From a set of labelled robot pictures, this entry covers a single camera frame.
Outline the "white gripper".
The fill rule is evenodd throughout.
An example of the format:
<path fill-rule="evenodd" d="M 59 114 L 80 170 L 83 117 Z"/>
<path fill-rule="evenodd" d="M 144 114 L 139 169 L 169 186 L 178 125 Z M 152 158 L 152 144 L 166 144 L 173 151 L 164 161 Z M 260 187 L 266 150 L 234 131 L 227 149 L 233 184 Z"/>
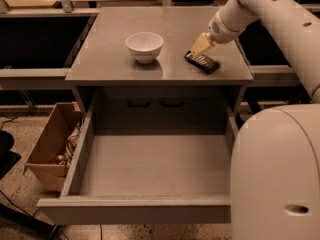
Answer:
<path fill-rule="evenodd" d="M 216 12 L 209 21 L 208 30 L 209 32 L 201 33 L 193 44 L 191 48 L 193 57 L 197 57 L 213 48 L 215 42 L 219 44 L 229 43 L 240 35 L 239 31 L 233 31 L 223 23 L 220 11 Z"/>

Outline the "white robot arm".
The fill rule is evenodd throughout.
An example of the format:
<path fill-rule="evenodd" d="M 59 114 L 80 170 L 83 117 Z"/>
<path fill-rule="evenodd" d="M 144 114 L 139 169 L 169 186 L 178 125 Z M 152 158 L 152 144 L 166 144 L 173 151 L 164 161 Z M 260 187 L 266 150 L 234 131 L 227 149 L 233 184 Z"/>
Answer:
<path fill-rule="evenodd" d="M 320 21 L 294 0 L 229 0 L 192 47 L 235 39 L 261 21 L 311 98 L 250 117 L 231 158 L 232 240 L 320 240 Z"/>

